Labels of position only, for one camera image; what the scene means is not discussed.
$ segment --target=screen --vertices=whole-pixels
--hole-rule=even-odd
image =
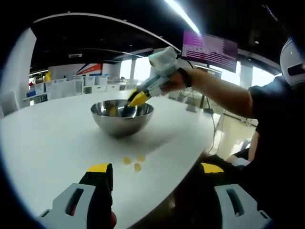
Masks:
[[[236,71],[237,43],[208,34],[185,31],[182,58]]]

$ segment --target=stainless steel bowl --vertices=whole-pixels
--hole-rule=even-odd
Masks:
[[[146,126],[153,114],[153,106],[127,107],[127,100],[108,100],[94,104],[91,112],[96,124],[114,137],[129,136]]]

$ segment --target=desk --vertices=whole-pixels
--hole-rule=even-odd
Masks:
[[[183,180],[213,138],[209,114],[186,111],[186,104],[164,97],[148,101],[154,114],[135,135],[117,140],[94,122],[90,107],[125,99],[130,91],[86,94],[26,107],[1,121],[4,168],[28,210],[37,216],[88,167],[113,164],[116,229],[125,229],[156,208]],[[215,115],[215,124],[219,116]],[[135,172],[138,155],[145,155]],[[128,156],[132,164],[123,164]]]

